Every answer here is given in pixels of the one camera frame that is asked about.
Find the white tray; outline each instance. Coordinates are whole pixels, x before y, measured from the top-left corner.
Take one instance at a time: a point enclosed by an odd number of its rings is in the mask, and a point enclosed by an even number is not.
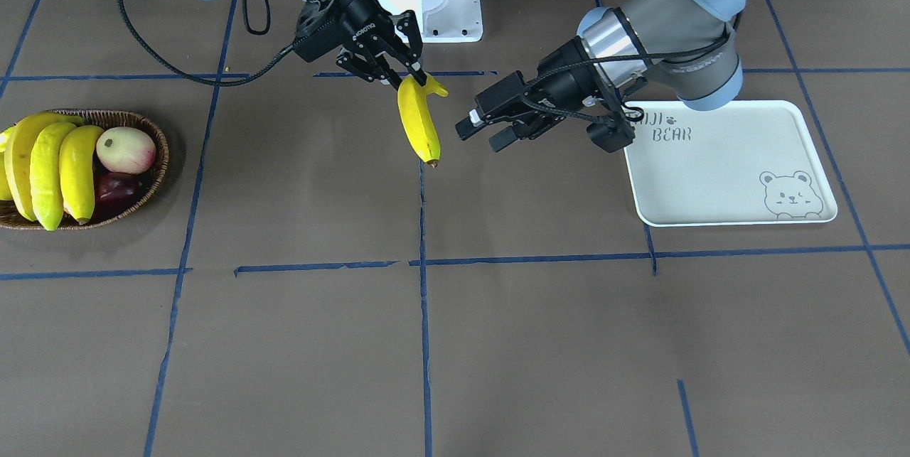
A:
[[[635,208],[650,226],[817,223],[837,203],[799,108],[733,101],[698,112],[635,102],[646,118],[625,149]]]

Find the bunch of bananas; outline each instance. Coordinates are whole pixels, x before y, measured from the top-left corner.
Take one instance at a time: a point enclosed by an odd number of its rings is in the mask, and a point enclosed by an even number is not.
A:
[[[95,211],[93,158],[104,129],[81,117],[41,112],[0,134],[0,200],[54,231],[64,211],[79,224]]]

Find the yellow banana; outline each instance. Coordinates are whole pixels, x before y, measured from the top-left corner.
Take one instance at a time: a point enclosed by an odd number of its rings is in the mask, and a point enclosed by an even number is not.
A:
[[[427,74],[427,84],[420,85],[412,76],[407,76],[399,86],[397,101],[401,113],[401,124],[407,134],[410,147],[414,149],[420,160],[435,168],[439,163],[439,136],[436,127],[429,117],[427,97],[436,93],[441,97],[448,97],[449,91]]]
[[[9,139],[9,134],[12,134],[15,128],[9,127],[0,132],[0,201],[13,200],[13,191],[10,191],[9,182],[6,181],[6,166],[4,165],[6,162],[3,160],[3,153],[6,151],[6,140]]]
[[[24,117],[16,124],[16,130],[10,134],[6,141],[4,152],[4,165],[6,166],[6,181],[16,202],[16,209],[27,220],[36,220],[32,208],[32,185],[29,182],[30,163],[32,162],[32,146],[38,134],[49,124],[62,121],[72,124],[82,124],[79,116],[65,116],[53,112],[40,112]]]
[[[0,132],[0,153],[3,153],[6,151],[6,141],[9,140],[9,136],[10,136],[10,134],[13,133],[13,129],[15,129],[15,128],[16,127],[9,127],[9,129],[6,129],[6,130],[3,130],[3,132]]]
[[[0,201],[12,201],[13,191],[9,189],[9,182],[6,181],[6,162],[3,160],[3,152],[0,152]]]
[[[79,224],[85,224],[95,211],[95,177],[92,158],[95,143],[105,131],[94,124],[72,130],[60,145],[60,190],[63,208]]]
[[[54,231],[63,220],[63,195],[60,193],[60,145],[75,124],[52,123],[38,134],[32,147],[29,181],[32,184],[32,210],[41,226]]]

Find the bear drawing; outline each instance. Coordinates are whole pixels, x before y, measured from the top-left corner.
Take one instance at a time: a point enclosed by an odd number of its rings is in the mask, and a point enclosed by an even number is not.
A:
[[[778,220],[819,220],[825,207],[812,188],[812,176],[796,171],[792,176],[777,176],[764,171],[759,176],[764,185],[764,205]]]

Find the wicker basket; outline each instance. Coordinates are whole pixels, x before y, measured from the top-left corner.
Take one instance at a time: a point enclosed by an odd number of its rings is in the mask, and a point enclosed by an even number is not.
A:
[[[85,120],[85,123],[96,124],[97,126],[102,127],[102,129],[133,127],[133,129],[142,130],[152,137],[157,148],[155,163],[152,164],[152,168],[150,169],[152,178],[151,185],[149,186],[149,190],[143,194],[142,198],[140,198],[139,201],[136,201],[136,204],[127,208],[117,216],[107,218],[107,220],[92,221],[82,226],[79,226],[79,223],[77,223],[74,218],[65,215],[58,230],[91,230],[91,228],[94,227],[101,227],[114,221],[122,220],[123,217],[139,210],[140,207],[145,205],[146,202],[155,195],[155,192],[159,190],[164,181],[165,173],[168,172],[170,151],[168,149],[168,141],[165,140],[165,134],[163,134],[161,129],[146,117],[139,116],[139,114],[132,112],[117,110],[54,109],[50,112],[81,116],[82,119]],[[12,201],[0,201],[0,227],[5,227],[9,230],[43,230],[40,223],[32,222],[19,215],[19,211],[16,211],[16,204]]]

